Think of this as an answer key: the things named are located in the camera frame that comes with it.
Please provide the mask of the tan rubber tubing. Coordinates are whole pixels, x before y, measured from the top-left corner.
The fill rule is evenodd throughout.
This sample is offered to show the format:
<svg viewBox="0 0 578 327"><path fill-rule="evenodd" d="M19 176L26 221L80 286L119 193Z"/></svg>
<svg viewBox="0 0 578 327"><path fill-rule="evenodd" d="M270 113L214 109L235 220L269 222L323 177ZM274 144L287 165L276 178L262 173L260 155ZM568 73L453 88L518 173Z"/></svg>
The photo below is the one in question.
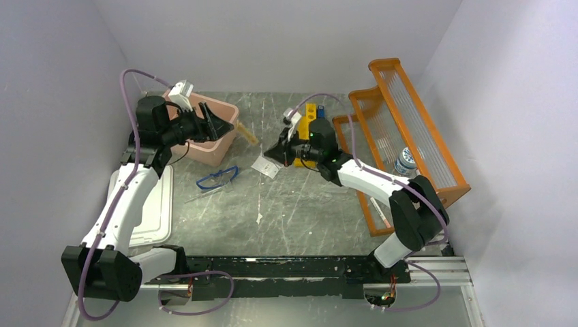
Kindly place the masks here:
<svg viewBox="0 0 578 327"><path fill-rule="evenodd" d="M242 122L236 122L236 129L237 132L250 144L250 145L259 145L259 139L256 135L250 131Z"/></svg>

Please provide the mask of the blue safety glasses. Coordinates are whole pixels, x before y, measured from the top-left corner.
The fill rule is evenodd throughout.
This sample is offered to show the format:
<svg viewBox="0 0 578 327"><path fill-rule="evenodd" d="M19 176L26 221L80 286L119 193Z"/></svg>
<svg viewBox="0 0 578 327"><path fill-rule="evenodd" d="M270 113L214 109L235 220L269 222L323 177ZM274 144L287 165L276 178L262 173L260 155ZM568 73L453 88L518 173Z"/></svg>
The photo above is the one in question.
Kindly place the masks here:
<svg viewBox="0 0 578 327"><path fill-rule="evenodd" d="M198 179L196 181L196 186L203 191L218 189L224 185L230 184L238 175L239 167L231 166Z"/></svg>

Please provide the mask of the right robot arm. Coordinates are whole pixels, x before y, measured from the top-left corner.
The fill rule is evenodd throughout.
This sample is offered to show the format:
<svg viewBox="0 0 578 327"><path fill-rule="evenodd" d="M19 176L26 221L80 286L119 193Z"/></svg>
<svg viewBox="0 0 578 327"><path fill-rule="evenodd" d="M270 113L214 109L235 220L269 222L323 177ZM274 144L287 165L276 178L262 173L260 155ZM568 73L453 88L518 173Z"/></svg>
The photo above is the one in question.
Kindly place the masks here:
<svg viewBox="0 0 578 327"><path fill-rule="evenodd" d="M264 156L285 167L297 159L312 161L324 180L360 191L389 207L395 231L369 255L373 260L367 271L374 281L386 281L396 263L447 231L447 212L428 178L403 178L368 166L339 147L337 134L326 119L309 124L307 139L299 138L286 123Z"/></svg>

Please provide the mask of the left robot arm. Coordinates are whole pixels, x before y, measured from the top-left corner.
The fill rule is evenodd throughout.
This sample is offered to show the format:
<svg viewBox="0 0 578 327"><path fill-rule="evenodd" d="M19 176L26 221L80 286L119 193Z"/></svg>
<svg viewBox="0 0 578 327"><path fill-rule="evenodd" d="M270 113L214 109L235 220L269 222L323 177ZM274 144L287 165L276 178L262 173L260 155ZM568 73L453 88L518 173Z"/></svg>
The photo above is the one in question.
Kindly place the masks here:
<svg viewBox="0 0 578 327"><path fill-rule="evenodd" d="M234 130L206 102L187 108L158 95L140 99L132 116L137 129L121 157L113 195L81 243L67 246L61 255L78 298L129 302L142 284L157 277L171 283L186 279L189 264L182 247L162 245L130 258L130 238L172 157L171 148L188 140L218 141Z"/></svg>

